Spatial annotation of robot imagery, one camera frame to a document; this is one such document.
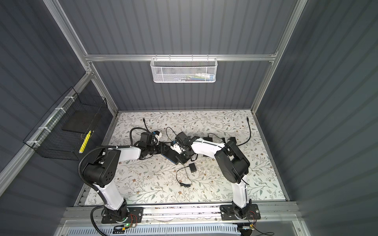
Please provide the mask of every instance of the yellow marker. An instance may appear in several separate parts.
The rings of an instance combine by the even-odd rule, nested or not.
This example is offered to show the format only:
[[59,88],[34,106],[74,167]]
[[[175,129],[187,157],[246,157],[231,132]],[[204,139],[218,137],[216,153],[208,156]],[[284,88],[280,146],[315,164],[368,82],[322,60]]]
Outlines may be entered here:
[[89,140],[89,138],[91,137],[91,133],[92,133],[92,131],[89,131],[89,132],[88,132],[87,136],[86,136],[85,139],[84,139],[83,144],[82,144],[81,147],[80,147],[79,153],[83,153],[83,152],[84,152],[85,146],[87,145],[88,140]]

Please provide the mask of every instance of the floral tablecloth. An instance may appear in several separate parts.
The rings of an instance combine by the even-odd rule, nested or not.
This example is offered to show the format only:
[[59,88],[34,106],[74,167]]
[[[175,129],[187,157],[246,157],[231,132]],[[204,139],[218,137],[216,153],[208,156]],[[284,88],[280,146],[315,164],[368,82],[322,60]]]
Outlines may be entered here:
[[[110,145],[129,145],[129,132],[133,127],[144,127],[142,118],[150,131],[162,132],[161,141],[169,141],[165,128],[171,127],[177,134],[181,131],[188,136],[207,137],[214,133],[219,137],[236,137],[237,143],[246,141],[249,130],[246,118],[249,117],[252,137],[239,148],[251,163],[247,175],[248,194],[252,200],[284,200],[276,173],[267,156],[260,134],[249,110],[234,111],[174,111],[174,112],[127,112],[122,113],[110,140]],[[171,139],[175,137],[168,129]],[[222,142],[210,134],[214,142]],[[133,141],[140,138],[140,131],[133,131]],[[183,167],[174,165],[162,155],[154,155],[148,160],[129,160],[119,162],[114,181],[127,203],[176,203],[176,202],[219,202],[232,200],[230,183],[223,177],[217,162],[199,155],[194,162],[197,172],[186,168],[192,181],[190,188],[180,186],[176,172]],[[177,174],[180,182],[190,183],[185,169]],[[93,189],[85,201],[86,205],[102,204]]]

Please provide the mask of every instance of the enclosure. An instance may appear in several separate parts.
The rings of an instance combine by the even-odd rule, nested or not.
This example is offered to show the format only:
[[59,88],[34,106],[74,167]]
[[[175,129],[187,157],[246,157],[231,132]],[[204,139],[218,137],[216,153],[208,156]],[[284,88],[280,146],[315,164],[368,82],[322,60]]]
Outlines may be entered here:
[[[0,0],[1,233],[97,235],[90,212],[104,202],[79,161],[100,145],[137,147],[145,131],[134,127],[172,150],[180,132],[225,147],[235,138],[248,162],[246,181],[237,177],[261,218],[224,219],[235,186],[216,155],[175,163],[153,150],[117,162],[116,190],[143,208],[120,235],[240,235],[241,225],[252,235],[374,233],[376,9],[374,0]],[[190,163],[195,171],[182,170]],[[103,217],[94,211],[115,235]]]

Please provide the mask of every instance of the gray wall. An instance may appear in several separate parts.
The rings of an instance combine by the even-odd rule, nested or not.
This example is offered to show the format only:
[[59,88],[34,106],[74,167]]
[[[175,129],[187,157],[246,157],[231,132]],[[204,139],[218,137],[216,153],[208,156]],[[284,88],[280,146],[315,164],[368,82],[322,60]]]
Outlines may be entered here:
[[60,3],[89,54],[269,54],[295,0]]
[[228,109],[251,107],[269,62],[219,62],[215,83],[155,83],[149,62],[94,65],[119,110]]
[[[295,2],[60,1],[89,54],[274,53]],[[215,83],[156,84],[148,62],[94,64],[119,110],[250,108],[268,66],[220,62]]]
[[[0,1],[0,35],[2,170],[85,71],[42,1]],[[52,235],[82,186],[76,168],[33,155],[0,197],[0,235]]]
[[42,1],[0,1],[0,170],[84,70]]
[[375,235],[378,1],[309,1],[257,111],[312,235]]

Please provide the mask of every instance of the robotic arm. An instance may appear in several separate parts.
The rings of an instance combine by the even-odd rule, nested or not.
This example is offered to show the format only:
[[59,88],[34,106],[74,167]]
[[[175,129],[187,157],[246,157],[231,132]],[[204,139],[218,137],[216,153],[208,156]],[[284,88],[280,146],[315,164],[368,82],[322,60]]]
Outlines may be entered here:
[[105,146],[88,152],[81,160],[78,171],[82,180],[101,196],[105,213],[118,223],[125,222],[129,216],[126,201],[120,195],[113,181],[119,161],[145,159],[149,154],[162,154],[173,163],[186,163],[194,154],[214,158],[225,178],[231,182],[234,213],[245,219],[251,206],[246,191],[246,175],[249,161],[236,146],[236,143],[214,143],[194,136],[179,133],[171,146],[159,142],[158,132],[143,132],[137,146]]

